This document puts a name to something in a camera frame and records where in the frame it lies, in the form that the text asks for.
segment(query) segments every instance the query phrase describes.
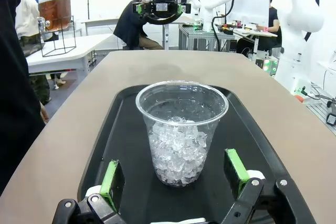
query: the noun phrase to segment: white shirt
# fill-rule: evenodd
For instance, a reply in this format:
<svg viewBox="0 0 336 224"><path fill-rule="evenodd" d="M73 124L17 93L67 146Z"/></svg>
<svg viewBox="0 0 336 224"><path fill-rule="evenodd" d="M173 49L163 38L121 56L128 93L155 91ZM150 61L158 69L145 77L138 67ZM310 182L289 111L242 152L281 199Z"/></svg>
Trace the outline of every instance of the white shirt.
<svg viewBox="0 0 336 224"><path fill-rule="evenodd" d="M16 7L15 29L17 36L33 36L38 34L38 21L40 13L35 0L21 0Z"/></svg>

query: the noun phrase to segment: floor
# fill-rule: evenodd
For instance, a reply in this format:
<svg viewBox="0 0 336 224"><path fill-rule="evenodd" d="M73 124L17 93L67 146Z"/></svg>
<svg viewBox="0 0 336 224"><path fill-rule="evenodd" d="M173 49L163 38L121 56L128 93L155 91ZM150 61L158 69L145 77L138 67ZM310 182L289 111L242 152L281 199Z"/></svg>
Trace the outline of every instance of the floor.
<svg viewBox="0 0 336 224"><path fill-rule="evenodd" d="M104 56L97 56L97 64L101 62ZM82 79L78 79L77 73L75 71L68 72L62 80L67 83L63 86L60 86L59 89L54 89L54 82L48 79L50 86L50 97L51 101L48 102L45 107L48 112L49 118L51 118L56 111L62 106L65 100L71 95L71 93L78 87L78 85L82 82Z"/></svg>

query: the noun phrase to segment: clear plastic cup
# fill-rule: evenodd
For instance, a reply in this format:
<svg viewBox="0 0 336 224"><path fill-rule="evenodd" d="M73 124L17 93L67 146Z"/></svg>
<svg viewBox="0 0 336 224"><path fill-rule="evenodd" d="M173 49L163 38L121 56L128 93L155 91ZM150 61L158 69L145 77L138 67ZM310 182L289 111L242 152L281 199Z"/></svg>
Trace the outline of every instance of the clear plastic cup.
<svg viewBox="0 0 336 224"><path fill-rule="evenodd" d="M159 180L175 187L197 180L215 129L228 110L226 97L197 82L164 81L140 91L136 106L147 126Z"/></svg>

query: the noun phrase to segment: brown table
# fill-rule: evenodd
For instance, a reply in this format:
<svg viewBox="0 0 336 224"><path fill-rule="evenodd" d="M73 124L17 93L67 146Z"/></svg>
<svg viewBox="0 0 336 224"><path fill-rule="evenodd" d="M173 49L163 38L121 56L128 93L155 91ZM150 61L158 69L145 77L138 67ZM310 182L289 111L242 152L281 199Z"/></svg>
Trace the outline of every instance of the brown table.
<svg viewBox="0 0 336 224"><path fill-rule="evenodd" d="M116 94L133 85L172 79L233 91L295 180L316 222L334 223L336 138L316 116L242 55L147 50L110 53L66 100L7 185L0 198L0 222L51 223L61 199L76 199ZM274 107L277 114L271 115Z"/></svg>

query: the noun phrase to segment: khaki pants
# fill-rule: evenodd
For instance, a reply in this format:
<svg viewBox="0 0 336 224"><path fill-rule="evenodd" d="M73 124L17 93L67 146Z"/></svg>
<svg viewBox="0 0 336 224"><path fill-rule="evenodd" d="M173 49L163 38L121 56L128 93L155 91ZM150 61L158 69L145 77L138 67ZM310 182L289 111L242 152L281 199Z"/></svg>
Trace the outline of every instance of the khaki pants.
<svg viewBox="0 0 336 224"><path fill-rule="evenodd" d="M163 47L159 43L141 35L139 36L139 47L149 50L163 50Z"/></svg>

